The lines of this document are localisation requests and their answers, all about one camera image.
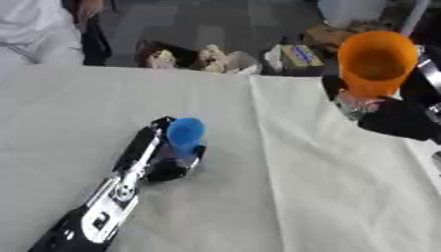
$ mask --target floor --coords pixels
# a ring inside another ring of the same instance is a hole
[[[134,66],[139,38],[199,50],[214,43],[224,51],[252,55],[283,36],[320,24],[314,4],[303,0],[116,0],[119,13],[106,10],[102,26],[114,49],[112,66]]]

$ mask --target blue cup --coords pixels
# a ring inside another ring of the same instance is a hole
[[[204,124],[196,118],[181,118],[170,124],[167,139],[179,158],[194,155],[195,147],[201,144],[204,128]]]

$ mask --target white clothing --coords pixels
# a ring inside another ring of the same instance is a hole
[[[60,0],[1,0],[0,43],[27,43],[72,24]]]
[[[83,58],[61,0],[0,0],[0,81],[22,65],[81,65]]]
[[[83,60],[81,35],[75,26],[56,29],[32,43],[0,45],[0,83],[24,65],[82,65]]]

